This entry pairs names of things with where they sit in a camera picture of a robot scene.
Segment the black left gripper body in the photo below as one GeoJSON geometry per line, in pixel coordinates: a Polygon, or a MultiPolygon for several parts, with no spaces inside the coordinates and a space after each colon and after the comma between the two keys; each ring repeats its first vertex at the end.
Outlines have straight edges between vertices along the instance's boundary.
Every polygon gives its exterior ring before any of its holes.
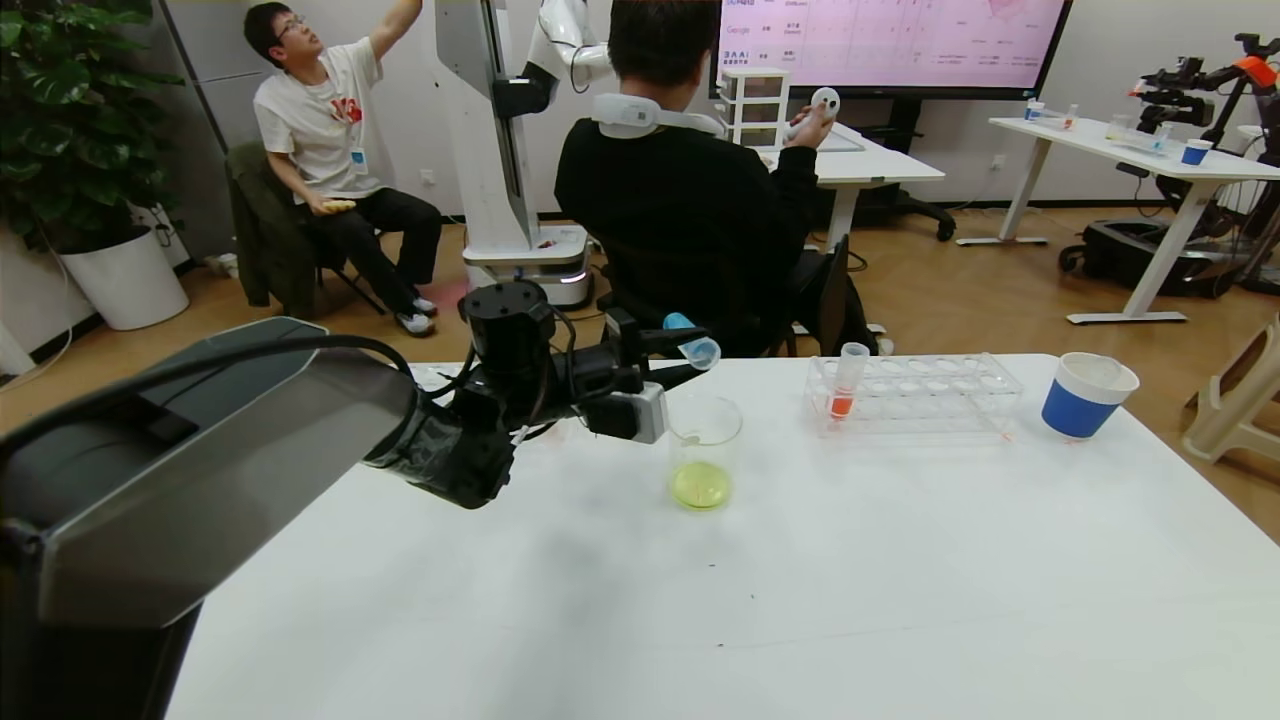
{"type": "Polygon", "coordinates": [[[563,348],[553,351],[553,400],[586,402],[614,392],[639,392],[648,372],[640,348],[640,324],[627,311],[605,311],[594,343],[573,322],[559,319],[568,332],[563,348]]]}

